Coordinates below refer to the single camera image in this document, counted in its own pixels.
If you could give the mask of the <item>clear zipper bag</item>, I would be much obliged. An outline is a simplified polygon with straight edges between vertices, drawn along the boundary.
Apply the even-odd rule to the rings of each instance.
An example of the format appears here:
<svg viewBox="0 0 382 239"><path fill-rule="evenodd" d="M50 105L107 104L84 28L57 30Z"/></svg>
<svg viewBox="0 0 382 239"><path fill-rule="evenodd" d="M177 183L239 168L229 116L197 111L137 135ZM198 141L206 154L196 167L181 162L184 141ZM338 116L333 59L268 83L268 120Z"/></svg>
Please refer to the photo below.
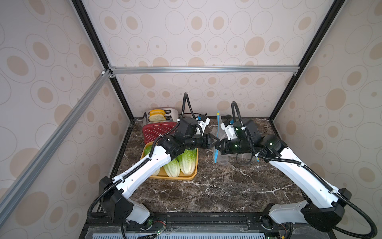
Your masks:
<svg viewBox="0 0 382 239"><path fill-rule="evenodd" d="M217 119L217 126L212 129L212 134L219 138L219 141L222 139L227 138L225 132L221 129L220 124L226 120L226 119L232 119L231 117L227 117L223 119L221 117L220 112L217 112L216 114ZM237 134L238 139L244 139L247 140L247 137L245 135L244 130L241 129L241 123L239 120L233 120L233 126L235 128L235 132ZM236 163L240 165L248 165L252 163L254 160L258 161L259 159L254 156L254 153L241 153L241 154L227 154L227 155L221 155L215 147L213 148L213 162L220 164L220 165L227 165L229 162L229 159L233 157L236 161Z"/></svg>

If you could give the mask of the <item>chinese cabbage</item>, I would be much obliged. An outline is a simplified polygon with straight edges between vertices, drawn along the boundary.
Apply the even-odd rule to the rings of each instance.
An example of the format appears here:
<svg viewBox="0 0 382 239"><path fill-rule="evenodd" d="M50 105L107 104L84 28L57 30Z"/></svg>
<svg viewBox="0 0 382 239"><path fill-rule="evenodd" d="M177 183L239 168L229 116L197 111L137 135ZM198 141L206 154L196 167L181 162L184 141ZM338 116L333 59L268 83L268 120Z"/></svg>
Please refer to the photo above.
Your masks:
<svg viewBox="0 0 382 239"><path fill-rule="evenodd" d="M194 173L196 168L196 159L197 159L197 150L188 150L185 149L184 153L177 157L181 172L190 176Z"/></svg>
<svg viewBox="0 0 382 239"><path fill-rule="evenodd" d="M181 169L177 159L172 160L163 166L163 169L168 177L179 177Z"/></svg>
<svg viewBox="0 0 382 239"><path fill-rule="evenodd" d="M146 146L145 149L144 149L144 156L148 155L148 154L151 152L151 149L152 149L152 145L148 145L148 146ZM159 172L160 172L160 168L157 169L157 170L152 174L152 176L158 176Z"/></svg>

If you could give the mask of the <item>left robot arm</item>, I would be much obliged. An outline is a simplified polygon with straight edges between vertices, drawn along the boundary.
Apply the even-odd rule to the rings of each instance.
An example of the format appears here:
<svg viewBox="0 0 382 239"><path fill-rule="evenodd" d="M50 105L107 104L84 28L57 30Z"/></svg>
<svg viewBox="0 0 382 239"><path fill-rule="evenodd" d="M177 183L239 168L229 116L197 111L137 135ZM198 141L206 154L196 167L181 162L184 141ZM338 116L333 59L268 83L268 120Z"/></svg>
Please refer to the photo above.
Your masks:
<svg viewBox="0 0 382 239"><path fill-rule="evenodd" d="M91 220L110 218L113 223L133 221L145 227L152 222L151 212L142 204L130 199L135 190L155 171L175 160L186 149L210 149L218 138L205 133L210 119L205 115L184 117L181 112L177 124L159 135L148 155L114 178L104 177L99 182L99 195L89 206L87 217Z"/></svg>

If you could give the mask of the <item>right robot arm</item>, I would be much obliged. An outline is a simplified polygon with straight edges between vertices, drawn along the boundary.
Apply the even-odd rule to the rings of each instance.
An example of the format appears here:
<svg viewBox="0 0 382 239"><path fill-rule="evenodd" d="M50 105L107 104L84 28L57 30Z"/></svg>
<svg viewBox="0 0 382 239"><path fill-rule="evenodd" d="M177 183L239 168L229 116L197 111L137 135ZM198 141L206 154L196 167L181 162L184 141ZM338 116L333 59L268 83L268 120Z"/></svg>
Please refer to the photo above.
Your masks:
<svg viewBox="0 0 382 239"><path fill-rule="evenodd" d="M222 155L244 153L271 164L297 185L306 199L294 204L269 204L262 212L262 226L270 230L276 224L308 224L321 232L336 230L358 239L372 239L378 229L374 221L358 206L353 204L351 192L339 189L300 160L287 144L274 134L261 136L251 119L243 119L236 102L231 103L232 120L221 124L227 138L215 147ZM349 206L370 226L370 232L358 234L339 228L337 225Z"/></svg>

